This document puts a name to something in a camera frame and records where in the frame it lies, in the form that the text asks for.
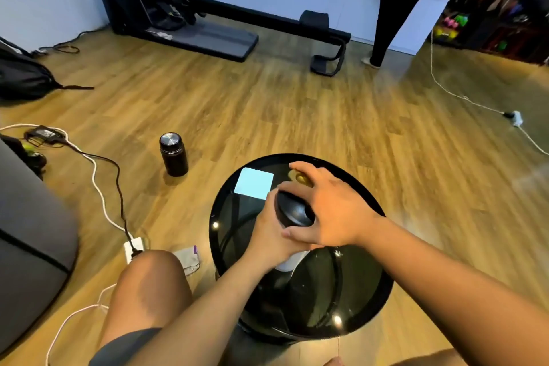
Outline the person's right hand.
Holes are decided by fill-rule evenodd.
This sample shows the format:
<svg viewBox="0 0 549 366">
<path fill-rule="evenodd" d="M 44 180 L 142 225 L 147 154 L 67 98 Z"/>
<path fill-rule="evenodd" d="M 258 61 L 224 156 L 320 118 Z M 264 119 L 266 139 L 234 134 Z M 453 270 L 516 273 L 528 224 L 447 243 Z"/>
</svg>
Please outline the person's right hand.
<svg viewBox="0 0 549 366">
<path fill-rule="evenodd" d="M 332 174 L 332 180 L 313 182 L 309 188 L 298 182 L 283 182 L 278 191 L 284 191 L 305 200 L 311 207 L 319 228 L 319 243 L 324 246 L 359 246 L 371 255 L 370 234 L 378 227 L 383 217 L 378 215 L 366 201 L 346 182 Z"/>
</svg>

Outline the person's left hand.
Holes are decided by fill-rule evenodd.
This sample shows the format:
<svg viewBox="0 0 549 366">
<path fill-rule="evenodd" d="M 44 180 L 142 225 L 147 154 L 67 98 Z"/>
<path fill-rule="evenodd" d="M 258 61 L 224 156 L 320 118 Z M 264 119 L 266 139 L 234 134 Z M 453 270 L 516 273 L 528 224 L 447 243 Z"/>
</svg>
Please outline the person's left hand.
<svg viewBox="0 0 549 366">
<path fill-rule="evenodd" d="M 282 224 L 280 228 L 263 224 L 261 211 L 256 218 L 244 261 L 250 262 L 251 267 L 266 274 L 298 252 L 315 250 L 303 249 L 298 243 L 284 238 L 281 234 L 283 229 Z"/>
</svg>

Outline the white bottle with black lid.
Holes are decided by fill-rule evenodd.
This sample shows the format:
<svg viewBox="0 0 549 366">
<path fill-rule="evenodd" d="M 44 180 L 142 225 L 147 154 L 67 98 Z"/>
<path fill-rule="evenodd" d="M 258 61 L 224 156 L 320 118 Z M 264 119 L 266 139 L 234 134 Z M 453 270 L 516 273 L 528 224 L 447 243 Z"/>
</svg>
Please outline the white bottle with black lid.
<svg viewBox="0 0 549 366">
<path fill-rule="evenodd" d="M 279 190 L 275 197 L 275 211 L 280 224 L 289 226 L 309 227 L 315 222 L 315 215 L 309 204 L 302 198 Z M 279 272 L 293 272 L 309 251 L 298 252 L 284 263 L 276 266 Z"/>
</svg>

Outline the person's left forearm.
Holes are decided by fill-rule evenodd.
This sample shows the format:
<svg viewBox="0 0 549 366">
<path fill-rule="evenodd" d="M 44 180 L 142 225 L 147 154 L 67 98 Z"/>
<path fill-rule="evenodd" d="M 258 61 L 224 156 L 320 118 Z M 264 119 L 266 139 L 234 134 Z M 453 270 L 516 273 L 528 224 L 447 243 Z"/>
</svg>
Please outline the person's left forearm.
<svg viewBox="0 0 549 366">
<path fill-rule="evenodd" d="M 276 264 L 245 254 L 126 366 L 217 366 L 254 288 Z"/>
</svg>

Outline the person's right forearm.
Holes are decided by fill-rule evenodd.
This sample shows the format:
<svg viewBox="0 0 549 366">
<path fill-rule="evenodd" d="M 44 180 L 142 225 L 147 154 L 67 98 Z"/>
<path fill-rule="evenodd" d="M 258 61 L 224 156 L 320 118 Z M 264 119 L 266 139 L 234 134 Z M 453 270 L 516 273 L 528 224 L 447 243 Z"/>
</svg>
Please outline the person's right forearm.
<svg viewBox="0 0 549 366">
<path fill-rule="evenodd" d="M 545 310 L 388 218 L 366 219 L 355 235 L 468 366 L 549 366 Z"/>
</svg>

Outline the small yellow-green object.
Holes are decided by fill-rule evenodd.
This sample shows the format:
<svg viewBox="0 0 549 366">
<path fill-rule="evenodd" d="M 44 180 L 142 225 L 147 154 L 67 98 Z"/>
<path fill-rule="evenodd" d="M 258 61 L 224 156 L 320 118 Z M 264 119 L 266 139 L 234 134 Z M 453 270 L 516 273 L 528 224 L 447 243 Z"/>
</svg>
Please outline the small yellow-green object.
<svg viewBox="0 0 549 366">
<path fill-rule="evenodd" d="M 291 169 L 289 172 L 288 172 L 288 178 L 290 179 L 290 181 L 292 182 L 298 182 L 299 184 L 302 184 L 302 185 L 305 185 L 309 188 L 312 188 L 314 187 L 314 184 L 313 182 L 309 179 L 309 177 L 303 173 L 303 172 L 300 172 L 296 169 Z"/>
</svg>

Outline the light blue sticky note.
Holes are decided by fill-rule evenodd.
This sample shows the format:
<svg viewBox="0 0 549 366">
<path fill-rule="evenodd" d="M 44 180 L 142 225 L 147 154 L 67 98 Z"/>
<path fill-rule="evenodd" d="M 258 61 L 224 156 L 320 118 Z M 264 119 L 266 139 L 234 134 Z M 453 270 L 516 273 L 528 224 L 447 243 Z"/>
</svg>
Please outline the light blue sticky note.
<svg viewBox="0 0 549 366">
<path fill-rule="evenodd" d="M 273 173 L 244 167 L 238 176 L 234 193 L 265 201 L 271 191 L 273 178 Z"/>
</svg>

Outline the round black glass side table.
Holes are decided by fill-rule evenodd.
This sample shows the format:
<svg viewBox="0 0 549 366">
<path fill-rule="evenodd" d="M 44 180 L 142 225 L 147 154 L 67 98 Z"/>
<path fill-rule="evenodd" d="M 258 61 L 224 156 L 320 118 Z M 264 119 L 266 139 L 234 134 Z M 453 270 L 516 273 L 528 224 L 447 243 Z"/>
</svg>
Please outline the round black glass side table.
<svg viewBox="0 0 549 366">
<path fill-rule="evenodd" d="M 272 190 L 290 180 L 289 164 L 294 161 L 328 169 L 384 216 L 368 189 L 330 162 L 292 153 L 257 158 L 227 178 L 212 205 L 209 243 L 217 278 L 242 257 L 264 206 L 264 200 L 234 193 L 241 169 L 273 173 Z M 317 249 L 309 252 L 293 272 L 275 268 L 266 274 L 246 303 L 238 325 L 253 338 L 278 345 L 347 335 L 381 311 L 393 283 L 381 265 L 357 246 Z"/>
</svg>

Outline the grey cloth with purple tag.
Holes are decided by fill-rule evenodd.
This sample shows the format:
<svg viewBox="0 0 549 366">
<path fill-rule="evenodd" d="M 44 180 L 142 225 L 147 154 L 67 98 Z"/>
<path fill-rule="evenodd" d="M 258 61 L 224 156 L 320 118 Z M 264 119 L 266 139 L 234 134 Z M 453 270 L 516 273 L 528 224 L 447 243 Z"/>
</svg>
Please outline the grey cloth with purple tag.
<svg viewBox="0 0 549 366">
<path fill-rule="evenodd" d="M 199 270 L 201 259 L 197 245 L 175 251 L 173 255 L 180 262 L 186 277 Z"/>
</svg>

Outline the black thermos flask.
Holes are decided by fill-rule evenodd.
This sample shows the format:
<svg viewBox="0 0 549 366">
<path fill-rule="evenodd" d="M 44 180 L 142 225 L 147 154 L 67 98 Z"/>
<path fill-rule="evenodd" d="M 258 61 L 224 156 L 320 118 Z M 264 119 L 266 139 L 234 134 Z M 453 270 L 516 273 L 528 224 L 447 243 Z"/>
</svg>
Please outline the black thermos flask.
<svg viewBox="0 0 549 366">
<path fill-rule="evenodd" d="M 159 139 L 159 147 L 169 176 L 181 177 L 188 173 L 187 153 L 179 134 L 175 132 L 162 134 Z"/>
</svg>

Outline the white power strip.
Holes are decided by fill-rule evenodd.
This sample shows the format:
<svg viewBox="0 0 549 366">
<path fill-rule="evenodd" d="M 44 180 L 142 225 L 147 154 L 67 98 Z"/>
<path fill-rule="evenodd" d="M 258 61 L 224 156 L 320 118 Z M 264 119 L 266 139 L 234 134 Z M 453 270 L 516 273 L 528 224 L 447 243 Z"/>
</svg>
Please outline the white power strip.
<svg viewBox="0 0 549 366">
<path fill-rule="evenodd" d="M 126 241 L 123 245 L 126 263 L 130 264 L 131 261 L 145 250 L 144 242 L 141 237 Z"/>
</svg>

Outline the person's left leg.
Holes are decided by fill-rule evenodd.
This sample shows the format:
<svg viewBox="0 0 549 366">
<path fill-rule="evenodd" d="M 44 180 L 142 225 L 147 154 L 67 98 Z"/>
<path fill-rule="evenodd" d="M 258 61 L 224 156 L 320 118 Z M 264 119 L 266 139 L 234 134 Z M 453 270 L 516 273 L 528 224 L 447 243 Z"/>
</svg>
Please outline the person's left leg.
<svg viewBox="0 0 549 366">
<path fill-rule="evenodd" d="M 192 302 L 182 264 L 173 253 L 163 250 L 140 253 L 117 281 L 99 346 L 134 331 L 164 328 Z"/>
</svg>

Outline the person's leg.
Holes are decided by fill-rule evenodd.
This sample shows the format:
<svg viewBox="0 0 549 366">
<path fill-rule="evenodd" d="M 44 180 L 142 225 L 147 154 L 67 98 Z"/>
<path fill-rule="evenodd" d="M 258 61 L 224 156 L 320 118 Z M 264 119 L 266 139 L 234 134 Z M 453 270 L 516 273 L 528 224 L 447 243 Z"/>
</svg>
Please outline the person's leg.
<svg viewBox="0 0 549 366">
<path fill-rule="evenodd" d="M 455 349 L 444 349 L 425 356 L 408 358 L 389 366 L 468 366 Z"/>
<path fill-rule="evenodd" d="M 117 281 L 99 346 L 134 331 L 164 328 L 192 302 L 182 264 L 173 253 L 163 250 L 140 253 Z"/>
</svg>

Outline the black pilates reformer machine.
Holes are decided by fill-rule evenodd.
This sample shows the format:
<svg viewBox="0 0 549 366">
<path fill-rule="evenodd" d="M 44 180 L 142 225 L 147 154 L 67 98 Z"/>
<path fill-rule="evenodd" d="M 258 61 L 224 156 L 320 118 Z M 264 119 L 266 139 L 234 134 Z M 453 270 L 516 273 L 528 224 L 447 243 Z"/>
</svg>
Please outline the black pilates reformer machine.
<svg viewBox="0 0 549 366">
<path fill-rule="evenodd" d="M 344 63 L 351 34 L 330 27 L 329 15 L 305 10 L 298 20 L 216 0 L 102 0 L 113 32 L 243 63 L 258 44 L 255 33 L 209 22 L 207 15 L 304 37 L 338 48 L 313 55 L 310 71 L 333 77 Z"/>
</svg>

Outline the person's right leg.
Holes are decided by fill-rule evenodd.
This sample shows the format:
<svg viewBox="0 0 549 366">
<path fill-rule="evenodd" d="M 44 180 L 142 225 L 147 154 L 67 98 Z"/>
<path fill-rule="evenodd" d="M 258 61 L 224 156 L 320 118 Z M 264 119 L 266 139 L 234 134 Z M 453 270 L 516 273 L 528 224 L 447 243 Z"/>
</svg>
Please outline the person's right leg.
<svg viewBox="0 0 549 366">
<path fill-rule="evenodd" d="M 425 356 L 408 358 L 389 366 L 468 366 L 455 349 L 444 349 Z"/>
</svg>

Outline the grey shorts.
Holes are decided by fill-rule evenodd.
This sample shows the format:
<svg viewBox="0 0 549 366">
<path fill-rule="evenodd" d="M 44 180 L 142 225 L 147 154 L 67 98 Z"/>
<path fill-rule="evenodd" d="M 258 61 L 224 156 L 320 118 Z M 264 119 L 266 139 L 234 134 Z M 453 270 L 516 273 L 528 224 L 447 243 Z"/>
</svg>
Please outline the grey shorts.
<svg viewBox="0 0 549 366">
<path fill-rule="evenodd" d="M 147 328 L 119 336 L 101 347 L 88 366 L 126 366 L 132 356 L 160 330 L 161 328 Z"/>
</svg>

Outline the black power adapter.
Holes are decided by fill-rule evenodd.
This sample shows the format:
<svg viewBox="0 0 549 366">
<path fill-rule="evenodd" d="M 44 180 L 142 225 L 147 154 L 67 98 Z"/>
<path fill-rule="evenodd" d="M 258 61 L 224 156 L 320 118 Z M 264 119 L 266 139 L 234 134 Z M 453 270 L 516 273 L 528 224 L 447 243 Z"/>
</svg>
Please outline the black power adapter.
<svg viewBox="0 0 549 366">
<path fill-rule="evenodd" d="M 64 131 L 47 126 L 37 126 L 26 131 L 24 139 L 27 141 L 38 140 L 51 146 L 67 144 L 67 134 Z"/>
</svg>

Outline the grey bean bag seat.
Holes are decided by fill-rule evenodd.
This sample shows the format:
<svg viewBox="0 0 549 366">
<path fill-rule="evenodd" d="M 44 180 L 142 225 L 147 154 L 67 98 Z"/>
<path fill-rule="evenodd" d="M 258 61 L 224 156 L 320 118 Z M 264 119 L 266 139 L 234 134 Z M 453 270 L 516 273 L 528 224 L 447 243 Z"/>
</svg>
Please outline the grey bean bag seat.
<svg viewBox="0 0 549 366">
<path fill-rule="evenodd" d="M 74 270 L 78 221 L 0 140 L 0 357 L 53 305 Z"/>
</svg>

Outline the black shoe with green accent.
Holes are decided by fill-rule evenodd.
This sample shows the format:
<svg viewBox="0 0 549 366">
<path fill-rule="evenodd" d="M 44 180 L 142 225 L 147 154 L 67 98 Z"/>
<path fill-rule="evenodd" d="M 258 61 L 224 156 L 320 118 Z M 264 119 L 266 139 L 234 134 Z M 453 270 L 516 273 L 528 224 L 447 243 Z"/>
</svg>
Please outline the black shoe with green accent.
<svg viewBox="0 0 549 366">
<path fill-rule="evenodd" d="M 0 139 L 36 174 L 43 180 L 47 158 L 37 152 L 33 146 L 28 145 L 20 139 L 0 134 Z"/>
</svg>

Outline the black backpack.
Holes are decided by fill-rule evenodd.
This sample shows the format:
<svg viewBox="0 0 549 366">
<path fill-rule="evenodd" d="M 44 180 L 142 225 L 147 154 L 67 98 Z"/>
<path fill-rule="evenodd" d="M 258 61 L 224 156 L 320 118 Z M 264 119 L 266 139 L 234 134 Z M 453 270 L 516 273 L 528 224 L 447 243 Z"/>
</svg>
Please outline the black backpack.
<svg viewBox="0 0 549 366">
<path fill-rule="evenodd" d="M 16 44 L 0 36 L 0 101 L 33 101 L 55 90 L 94 90 L 90 86 L 62 85 L 50 70 Z"/>
</svg>

